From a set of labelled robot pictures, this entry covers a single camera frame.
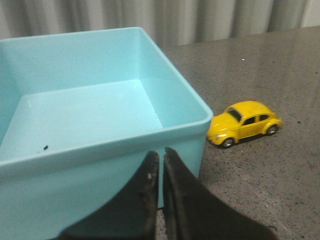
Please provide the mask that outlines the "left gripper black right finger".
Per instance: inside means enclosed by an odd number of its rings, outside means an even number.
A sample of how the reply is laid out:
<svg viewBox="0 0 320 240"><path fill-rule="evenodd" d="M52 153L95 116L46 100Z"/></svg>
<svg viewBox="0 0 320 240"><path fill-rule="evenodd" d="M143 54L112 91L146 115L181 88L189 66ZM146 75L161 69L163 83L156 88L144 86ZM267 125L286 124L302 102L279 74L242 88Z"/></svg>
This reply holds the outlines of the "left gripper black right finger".
<svg viewBox="0 0 320 240"><path fill-rule="evenodd" d="M178 153L165 148L163 213L170 240L275 240L265 225L213 195Z"/></svg>

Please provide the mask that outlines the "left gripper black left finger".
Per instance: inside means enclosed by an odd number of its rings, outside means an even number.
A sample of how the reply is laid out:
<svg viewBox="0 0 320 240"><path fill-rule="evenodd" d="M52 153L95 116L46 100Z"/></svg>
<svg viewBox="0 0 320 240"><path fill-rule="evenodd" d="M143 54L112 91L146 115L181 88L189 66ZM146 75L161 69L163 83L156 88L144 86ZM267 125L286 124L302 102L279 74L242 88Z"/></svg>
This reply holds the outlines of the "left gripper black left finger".
<svg viewBox="0 0 320 240"><path fill-rule="evenodd" d="M150 151L110 201L65 228L59 240L153 240L159 198L159 155Z"/></svg>

